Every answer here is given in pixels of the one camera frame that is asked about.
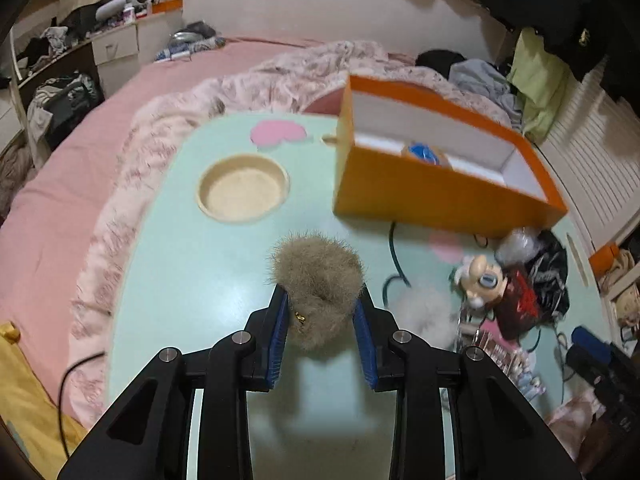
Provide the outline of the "white fluffy pompom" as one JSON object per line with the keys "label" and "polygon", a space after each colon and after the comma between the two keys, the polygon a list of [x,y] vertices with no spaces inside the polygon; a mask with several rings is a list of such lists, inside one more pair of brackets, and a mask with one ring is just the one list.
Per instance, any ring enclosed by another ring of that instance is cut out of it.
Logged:
{"label": "white fluffy pompom", "polygon": [[450,300],[433,289],[411,287],[388,305],[402,330],[434,348],[450,349],[458,336],[458,318]]}

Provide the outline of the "beige fur pompom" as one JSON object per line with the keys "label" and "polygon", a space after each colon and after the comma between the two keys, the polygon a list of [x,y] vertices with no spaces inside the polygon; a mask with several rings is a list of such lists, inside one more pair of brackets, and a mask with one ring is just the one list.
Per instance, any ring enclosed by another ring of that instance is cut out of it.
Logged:
{"label": "beige fur pompom", "polygon": [[319,233],[280,240],[271,255],[271,281],[288,294],[290,337],[305,351],[324,347],[344,330],[364,285],[357,253]]}

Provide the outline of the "brown playing card box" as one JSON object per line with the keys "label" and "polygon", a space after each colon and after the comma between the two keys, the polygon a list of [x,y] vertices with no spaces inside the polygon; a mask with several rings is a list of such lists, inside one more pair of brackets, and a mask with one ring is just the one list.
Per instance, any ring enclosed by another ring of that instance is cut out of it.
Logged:
{"label": "brown playing card box", "polygon": [[520,354],[520,349],[513,344],[507,344],[500,337],[488,330],[478,330],[474,336],[473,344],[481,348],[503,371],[508,374]]}

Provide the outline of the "dark pouch with red character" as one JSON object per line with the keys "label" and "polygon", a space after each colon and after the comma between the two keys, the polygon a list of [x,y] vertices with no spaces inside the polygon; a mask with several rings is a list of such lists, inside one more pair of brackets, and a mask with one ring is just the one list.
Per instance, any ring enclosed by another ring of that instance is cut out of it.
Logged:
{"label": "dark pouch with red character", "polygon": [[517,340],[539,324],[541,310],[524,266],[506,270],[506,289],[494,313],[501,336],[508,341]]}

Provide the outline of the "black satin lace cloth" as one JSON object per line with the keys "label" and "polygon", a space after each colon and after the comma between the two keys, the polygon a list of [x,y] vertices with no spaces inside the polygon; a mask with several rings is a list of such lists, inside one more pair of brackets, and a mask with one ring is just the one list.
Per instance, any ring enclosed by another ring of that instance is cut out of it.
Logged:
{"label": "black satin lace cloth", "polygon": [[541,312],[541,322],[554,324],[570,308],[570,297],[566,281],[568,262],[565,247],[550,231],[543,230],[538,236],[539,250],[525,265],[530,284],[536,294]]}

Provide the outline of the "cartoon mouse figurine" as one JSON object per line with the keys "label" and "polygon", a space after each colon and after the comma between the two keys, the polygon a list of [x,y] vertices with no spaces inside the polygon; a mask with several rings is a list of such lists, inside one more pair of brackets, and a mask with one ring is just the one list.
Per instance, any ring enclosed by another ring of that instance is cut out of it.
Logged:
{"label": "cartoon mouse figurine", "polygon": [[463,292],[472,309],[491,308],[502,299],[508,280],[498,264],[484,255],[466,256],[454,271],[454,284]]}

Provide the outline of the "clear bubble wrap bag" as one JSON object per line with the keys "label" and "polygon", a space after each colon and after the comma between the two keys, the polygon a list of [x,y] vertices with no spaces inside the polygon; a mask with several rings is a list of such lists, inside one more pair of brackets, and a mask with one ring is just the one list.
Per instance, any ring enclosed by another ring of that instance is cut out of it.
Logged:
{"label": "clear bubble wrap bag", "polygon": [[532,260],[540,251],[539,232],[532,228],[512,230],[497,246],[495,257],[500,266],[514,266]]}

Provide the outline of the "orange cardboard box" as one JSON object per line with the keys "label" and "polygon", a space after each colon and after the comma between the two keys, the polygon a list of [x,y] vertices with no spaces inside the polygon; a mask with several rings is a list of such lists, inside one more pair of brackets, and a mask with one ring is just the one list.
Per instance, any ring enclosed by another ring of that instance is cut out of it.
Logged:
{"label": "orange cardboard box", "polygon": [[[402,154],[428,145],[431,165]],[[500,238],[567,213],[515,131],[414,84],[352,75],[336,127],[334,214]]]}

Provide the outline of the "blue item inside box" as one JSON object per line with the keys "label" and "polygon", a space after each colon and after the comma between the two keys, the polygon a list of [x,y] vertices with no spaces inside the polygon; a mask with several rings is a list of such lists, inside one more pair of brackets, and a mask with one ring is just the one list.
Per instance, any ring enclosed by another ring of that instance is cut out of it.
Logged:
{"label": "blue item inside box", "polygon": [[402,154],[426,162],[431,165],[440,165],[439,156],[426,144],[413,143],[404,147]]}

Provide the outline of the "yellow cloth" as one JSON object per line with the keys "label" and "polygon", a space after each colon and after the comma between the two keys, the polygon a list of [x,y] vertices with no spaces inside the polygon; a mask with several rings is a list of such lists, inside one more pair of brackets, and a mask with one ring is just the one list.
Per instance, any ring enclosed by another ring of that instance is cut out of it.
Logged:
{"label": "yellow cloth", "polygon": [[51,401],[18,345],[20,331],[1,325],[1,477],[55,479],[86,435]]}

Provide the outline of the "pink floral blanket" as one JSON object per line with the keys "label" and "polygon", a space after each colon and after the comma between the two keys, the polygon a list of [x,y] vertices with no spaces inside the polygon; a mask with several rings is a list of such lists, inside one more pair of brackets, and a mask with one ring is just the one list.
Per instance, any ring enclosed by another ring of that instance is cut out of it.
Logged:
{"label": "pink floral blanket", "polygon": [[[332,212],[336,153],[326,137],[349,75],[413,84],[509,123],[490,99],[373,41],[293,48],[248,70],[180,82],[213,59],[204,52],[163,64],[168,89],[134,115],[118,156],[72,302],[65,392],[86,428],[160,349],[213,347],[267,307],[271,254],[284,238],[341,240],[360,255],[370,287],[381,287],[385,224]],[[207,217],[196,200],[202,174],[244,154],[283,167],[288,196],[254,222]]]}

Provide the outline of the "grey crumpled garment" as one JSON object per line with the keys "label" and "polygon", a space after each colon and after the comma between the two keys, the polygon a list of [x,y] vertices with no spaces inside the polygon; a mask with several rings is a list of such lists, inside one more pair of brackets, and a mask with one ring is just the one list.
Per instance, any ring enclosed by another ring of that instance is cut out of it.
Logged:
{"label": "grey crumpled garment", "polygon": [[512,125],[522,121],[521,100],[506,77],[491,64],[478,58],[454,63],[450,67],[448,80],[460,90],[490,99],[506,112]]}

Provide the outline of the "black garment on bed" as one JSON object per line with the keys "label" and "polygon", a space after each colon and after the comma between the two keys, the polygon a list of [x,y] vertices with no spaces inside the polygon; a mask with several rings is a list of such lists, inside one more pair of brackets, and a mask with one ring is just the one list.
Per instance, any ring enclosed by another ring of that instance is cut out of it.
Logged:
{"label": "black garment on bed", "polygon": [[449,78],[451,66],[464,62],[466,57],[459,52],[446,49],[433,49],[420,53],[416,57],[416,66],[427,67],[442,75],[445,79]]}

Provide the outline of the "white drawer cabinet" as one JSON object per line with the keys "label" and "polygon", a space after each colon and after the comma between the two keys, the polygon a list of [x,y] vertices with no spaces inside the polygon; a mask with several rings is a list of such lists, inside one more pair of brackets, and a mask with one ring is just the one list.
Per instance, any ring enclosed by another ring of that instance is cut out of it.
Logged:
{"label": "white drawer cabinet", "polygon": [[157,53],[182,26],[182,11],[175,10],[152,14],[94,36],[93,59],[104,96],[110,98],[142,66],[153,63]]}

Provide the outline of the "black hanging clothes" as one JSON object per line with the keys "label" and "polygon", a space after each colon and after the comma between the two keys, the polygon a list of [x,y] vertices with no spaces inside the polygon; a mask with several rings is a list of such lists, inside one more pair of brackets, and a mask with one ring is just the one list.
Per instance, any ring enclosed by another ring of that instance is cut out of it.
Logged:
{"label": "black hanging clothes", "polygon": [[532,28],[583,80],[605,62],[601,88],[639,110],[639,0],[480,0],[507,29]]}

